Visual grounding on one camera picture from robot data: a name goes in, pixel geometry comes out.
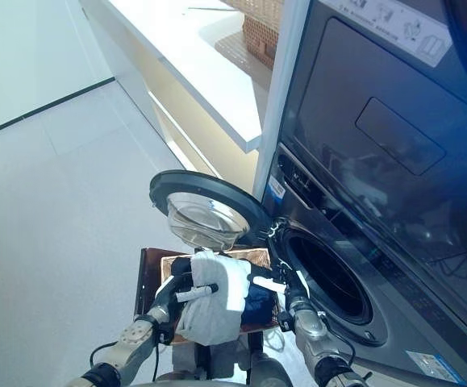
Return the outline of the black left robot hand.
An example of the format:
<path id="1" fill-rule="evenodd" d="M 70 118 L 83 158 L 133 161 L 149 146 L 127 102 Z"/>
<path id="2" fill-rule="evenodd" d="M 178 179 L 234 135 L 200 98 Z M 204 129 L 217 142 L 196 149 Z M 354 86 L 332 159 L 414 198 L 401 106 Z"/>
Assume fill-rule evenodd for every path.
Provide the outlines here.
<path id="1" fill-rule="evenodd" d="M 170 276 L 156 291 L 148 314 L 158 323 L 172 323 L 187 302 L 216 293 L 216 283 L 195 285 L 191 273 Z"/>

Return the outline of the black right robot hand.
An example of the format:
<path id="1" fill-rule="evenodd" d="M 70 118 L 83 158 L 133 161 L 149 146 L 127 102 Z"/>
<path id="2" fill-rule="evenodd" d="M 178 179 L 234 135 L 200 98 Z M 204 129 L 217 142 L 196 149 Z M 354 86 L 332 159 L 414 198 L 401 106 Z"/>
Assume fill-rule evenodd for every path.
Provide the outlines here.
<path id="1" fill-rule="evenodd" d="M 310 300 L 310 290 L 304 276 L 287 265 L 271 269 L 252 264 L 248 281 L 251 285 L 283 294 L 286 309 L 298 300 Z"/>

